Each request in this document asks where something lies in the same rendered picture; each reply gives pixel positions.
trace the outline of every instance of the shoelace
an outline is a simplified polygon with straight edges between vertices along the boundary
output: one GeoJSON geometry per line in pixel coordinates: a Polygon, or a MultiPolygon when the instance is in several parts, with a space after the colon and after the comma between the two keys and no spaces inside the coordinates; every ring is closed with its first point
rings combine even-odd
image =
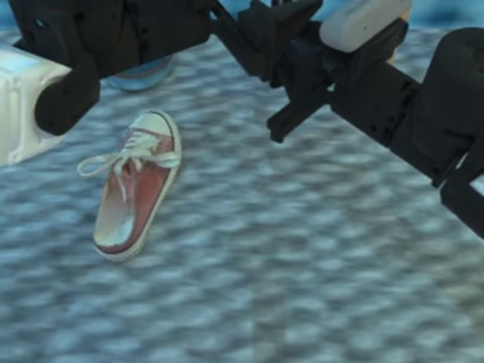
{"type": "Polygon", "coordinates": [[[160,140],[143,131],[134,131],[121,151],[111,154],[97,155],[83,160],[77,166],[77,172],[84,178],[90,178],[105,172],[113,167],[114,175],[119,183],[123,200],[126,202],[126,186],[123,182],[123,168],[127,162],[132,161],[135,169],[139,172],[146,162],[156,163],[162,168],[171,169],[180,163],[180,156],[173,152],[167,151],[161,154],[155,154],[154,151],[160,144],[160,140]],[[86,172],[88,166],[101,164],[97,169],[86,172]]]}

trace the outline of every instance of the black robotic arm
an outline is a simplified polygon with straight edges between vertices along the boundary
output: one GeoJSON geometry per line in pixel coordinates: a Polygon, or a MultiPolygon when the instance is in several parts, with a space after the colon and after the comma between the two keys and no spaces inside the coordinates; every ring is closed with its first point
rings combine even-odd
{"type": "Polygon", "coordinates": [[[405,39],[405,21],[356,51],[338,51],[311,20],[322,0],[272,7],[253,0],[237,20],[216,0],[9,1],[22,35],[15,46],[71,69],[36,104],[36,122],[51,134],[67,132],[98,101],[100,79],[215,34],[249,75],[284,87],[289,103],[268,121],[272,140],[330,105],[428,176],[442,202],[484,238],[484,196],[472,186],[484,173],[483,29],[442,39],[420,84],[387,62],[405,39]]]}

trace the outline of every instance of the red sneaker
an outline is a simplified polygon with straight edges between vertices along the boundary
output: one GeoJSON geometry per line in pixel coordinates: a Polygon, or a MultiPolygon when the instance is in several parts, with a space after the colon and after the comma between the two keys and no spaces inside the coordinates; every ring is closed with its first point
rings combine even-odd
{"type": "Polygon", "coordinates": [[[109,170],[94,231],[103,257],[123,262],[140,252],[181,159],[182,143],[172,118],[148,111],[131,124],[118,152],[79,164],[77,171],[84,177],[109,170]],[[85,171],[99,163],[94,171],[85,171]]]}

